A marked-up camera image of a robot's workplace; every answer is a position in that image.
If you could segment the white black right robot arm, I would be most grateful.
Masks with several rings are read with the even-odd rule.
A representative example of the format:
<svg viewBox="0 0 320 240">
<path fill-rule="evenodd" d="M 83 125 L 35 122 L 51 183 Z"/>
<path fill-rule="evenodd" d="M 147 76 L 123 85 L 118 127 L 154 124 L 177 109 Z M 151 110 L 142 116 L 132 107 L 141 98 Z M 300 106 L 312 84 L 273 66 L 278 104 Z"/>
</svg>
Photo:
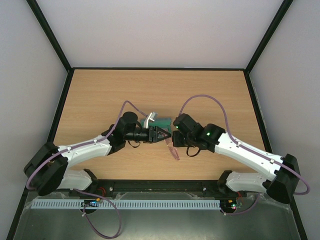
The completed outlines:
<svg viewBox="0 0 320 240">
<path fill-rule="evenodd" d="M 218 191 L 229 196 L 233 192 L 266 193 L 283 204 L 289 204 L 295 194 L 300 174 L 298 160 L 291 154 L 280 156 L 235 139 L 224 128 L 209 123 L 202 126 L 188 114 L 178 116 L 173 125 L 173 145 L 176 148 L 198 148 L 232 158 L 255 173 L 225 171 Z"/>
</svg>

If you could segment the grey-green glasses case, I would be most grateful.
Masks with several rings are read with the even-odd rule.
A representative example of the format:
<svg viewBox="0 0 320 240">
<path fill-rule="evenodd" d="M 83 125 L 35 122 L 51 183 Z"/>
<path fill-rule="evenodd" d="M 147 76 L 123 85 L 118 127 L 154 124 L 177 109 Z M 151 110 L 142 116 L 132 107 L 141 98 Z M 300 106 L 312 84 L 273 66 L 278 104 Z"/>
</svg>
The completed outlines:
<svg viewBox="0 0 320 240">
<path fill-rule="evenodd" d="M 168 131 L 169 133 L 172 134 L 171 131 L 171 123 L 172 123 L 172 119 L 170 117 L 156 117 L 154 122 L 150 122 L 150 126 L 158 126 L 160 128 L 165 129 L 166 131 Z"/>
</svg>

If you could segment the pink sunglasses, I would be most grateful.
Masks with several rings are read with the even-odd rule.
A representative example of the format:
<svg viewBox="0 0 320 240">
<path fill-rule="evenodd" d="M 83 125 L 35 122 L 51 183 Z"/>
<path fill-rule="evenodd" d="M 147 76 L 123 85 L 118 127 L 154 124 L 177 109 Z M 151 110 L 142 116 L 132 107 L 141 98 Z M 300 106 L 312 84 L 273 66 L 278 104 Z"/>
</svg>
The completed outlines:
<svg viewBox="0 0 320 240">
<path fill-rule="evenodd" d="M 167 145 L 167 147 L 168 147 L 168 149 L 169 149 L 172 157 L 173 157 L 175 160 L 179 161 L 179 160 L 180 160 L 180 157 L 179 157 L 179 154 L 178 154 L 177 149 L 173 146 L 172 138 L 169 137 L 169 136 L 168 136 L 167 134 L 165 134 L 165 133 L 162 133 L 161 135 L 164 137 L 164 141 L 165 141 L 165 143 L 166 143 L 166 145 Z"/>
</svg>

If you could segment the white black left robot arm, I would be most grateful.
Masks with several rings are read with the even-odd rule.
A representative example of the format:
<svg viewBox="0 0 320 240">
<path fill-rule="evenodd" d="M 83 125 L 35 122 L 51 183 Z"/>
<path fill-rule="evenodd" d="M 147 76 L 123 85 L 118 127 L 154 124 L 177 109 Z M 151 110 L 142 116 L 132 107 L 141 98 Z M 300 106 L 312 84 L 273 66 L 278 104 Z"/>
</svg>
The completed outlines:
<svg viewBox="0 0 320 240">
<path fill-rule="evenodd" d="M 153 144 L 169 139 L 170 132 L 161 126 L 150 125 L 155 115 L 150 113 L 141 124 L 134 112 L 127 111 L 93 139 L 60 146 L 45 143 L 23 169 L 27 189 L 35 190 L 40 196 L 59 189 L 89 190 L 95 181 L 94 174 L 87 169 L 71 168 L 93 158 L 112 155 L 131 142 Z"/>
</svg>

